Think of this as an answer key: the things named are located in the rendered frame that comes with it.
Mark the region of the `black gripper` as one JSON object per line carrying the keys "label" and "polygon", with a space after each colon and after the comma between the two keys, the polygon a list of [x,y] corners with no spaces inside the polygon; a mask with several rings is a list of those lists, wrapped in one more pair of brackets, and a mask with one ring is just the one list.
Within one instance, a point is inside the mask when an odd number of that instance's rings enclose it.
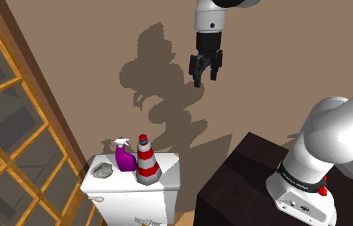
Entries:
{"label": "black gripper", "polygon": [[193,77],[194,86],[201,87],[202,73],[211,63],[210,79],[216,81],[219,68],[223,63],[221,47],[222,32],[196,33],[196,49],[198,55],[191,55],[189,61],[189,74]]}

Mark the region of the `red and white striped lighthouse figure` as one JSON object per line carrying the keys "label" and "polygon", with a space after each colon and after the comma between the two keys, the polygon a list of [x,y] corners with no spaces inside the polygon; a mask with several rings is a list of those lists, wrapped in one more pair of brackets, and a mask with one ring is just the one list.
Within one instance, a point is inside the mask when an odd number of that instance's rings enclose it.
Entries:
{"label": "red and white striped lighthouse figure", "polygon": [[146,134],[139,136],[137,149],[137,181],[145,186],[150,186],[159,181],[162,170]]}

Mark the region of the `dark robot stand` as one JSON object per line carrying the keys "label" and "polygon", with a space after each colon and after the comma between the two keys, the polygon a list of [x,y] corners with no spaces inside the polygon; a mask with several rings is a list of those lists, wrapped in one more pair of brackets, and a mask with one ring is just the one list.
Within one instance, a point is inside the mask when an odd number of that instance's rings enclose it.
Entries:
{"label": "dark robot stand", "polygon": [[[193,226],[309,226],[278,210],[266,189],[288,150],[247,133],[197,194]],[[337,167],[327,174],[336,226],[353,226],[353,179]]]}

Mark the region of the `purple spray bottle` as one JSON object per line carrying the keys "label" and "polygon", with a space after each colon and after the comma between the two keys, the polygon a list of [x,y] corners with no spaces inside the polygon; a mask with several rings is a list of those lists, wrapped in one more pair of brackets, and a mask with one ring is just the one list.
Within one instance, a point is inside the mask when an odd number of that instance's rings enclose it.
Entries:
{"label": "purple spray bottle", "polygon": [[127,153],[125,151],[125,146],[129,146],[129,139],[118,138],[114,142],[116,144],[116,164],[120,171],[136,171],[137,170],[137,160],[134,155]]}

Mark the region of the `white toilet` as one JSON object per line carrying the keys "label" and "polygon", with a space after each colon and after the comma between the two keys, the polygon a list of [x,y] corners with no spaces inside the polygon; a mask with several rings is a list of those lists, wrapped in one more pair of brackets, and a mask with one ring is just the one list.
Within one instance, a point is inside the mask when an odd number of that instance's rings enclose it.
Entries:
{"label": "white toilet", "polygon": [[[98,208],[108,226],[166,226],[175,222],[175,206],[180,189],[180,163],[177,153],[156,153],[162,170],[158,182],[145,186],[134,172],[122,172],[114,154],[93,158],[80,189]],[[113,174],[94,178],[93,167],[101,162],[112,165]]]}

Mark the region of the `grey crumpled rock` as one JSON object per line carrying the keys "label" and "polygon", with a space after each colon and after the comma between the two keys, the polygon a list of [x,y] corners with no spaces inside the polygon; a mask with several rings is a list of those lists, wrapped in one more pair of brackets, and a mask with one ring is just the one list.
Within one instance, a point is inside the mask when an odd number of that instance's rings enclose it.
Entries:
{"label": "grey crumpled rock", "polygon": [[91,175],[94,178],[106,179],[113,174],[112,165],[106,162],[101,162],[91,171]]}

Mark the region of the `wooden framed glass window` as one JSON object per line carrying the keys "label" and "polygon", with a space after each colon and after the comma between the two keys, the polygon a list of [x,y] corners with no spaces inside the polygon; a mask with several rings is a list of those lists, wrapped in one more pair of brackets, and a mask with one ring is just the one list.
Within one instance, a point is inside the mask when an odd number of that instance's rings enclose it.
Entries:
{"label": "wooden framed glass window", "polygon": [[0,0],[0,226],[106,226],[82,193],[87,163]]}

